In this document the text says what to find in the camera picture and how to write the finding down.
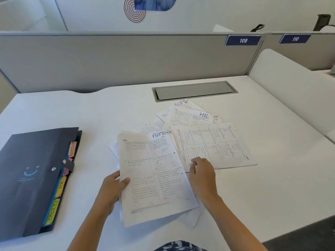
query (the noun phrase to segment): cubicle partition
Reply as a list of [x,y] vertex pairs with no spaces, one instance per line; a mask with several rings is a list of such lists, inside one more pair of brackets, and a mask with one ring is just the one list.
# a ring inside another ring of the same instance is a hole
[[21,93],[245,75],[265,36],[226,45],[228,36],[0,33],[0,69]]
[[[290,41],[282,41],[286,36]],[[312,71],[329,70],[335,63],[335,33],[267,33],[248,74],[260,53],[265,49],[299,63]]]

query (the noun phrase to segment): white desk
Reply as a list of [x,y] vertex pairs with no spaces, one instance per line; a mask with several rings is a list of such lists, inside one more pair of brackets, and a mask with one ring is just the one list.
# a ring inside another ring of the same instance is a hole
[[[79,126],[75,169],[52,232],[0,243],[1,251],[66,250],[103,178],[118,160],[108,148],[120,130],[134,130],[174,101],[156,103],[152,87],[227,80],[237,94],[194,98],[239,128],[258,159],[253,167],[217,171],[218,192],[260,241],[335,214],[335,145],[247,76],[70,91],[18,94],[0,115],[0,148],[11,134]],[[108,217],[98,250],[154,250],[172,240],[228,250],[204,211],[193,231],[176,217],[124,228],[119,206]]]

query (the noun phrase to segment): black expanding file folder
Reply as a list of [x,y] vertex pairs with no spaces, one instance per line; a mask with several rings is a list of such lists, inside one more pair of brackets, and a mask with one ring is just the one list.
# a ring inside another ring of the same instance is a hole
[[73,127],[10,137],[0,151],[0,241],[54,228],[81,133]]

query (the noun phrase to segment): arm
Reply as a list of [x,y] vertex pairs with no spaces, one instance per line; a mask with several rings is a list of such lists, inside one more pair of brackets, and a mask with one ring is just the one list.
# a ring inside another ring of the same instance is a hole
[[266,251],[267,249],[229,210],[217,194],[215,171],[207,159],[192,159],[190,184],[212,215],[231,251]]
[[130,182],[129,178],[121,182],[116,180],[119,176],[120,171],[117,171],[103,180],[90,212],[67,251],[96,251],[103,225],[113,211],[115,202],[119,200],[121,191]]

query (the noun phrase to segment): patterned clothing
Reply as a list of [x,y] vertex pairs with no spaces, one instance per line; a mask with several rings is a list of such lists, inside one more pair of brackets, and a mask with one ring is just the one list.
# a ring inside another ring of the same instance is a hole
[[168,242],[155,251],[207,251],[206,249],[197,247],[187,241],[178,240],[174,242]]

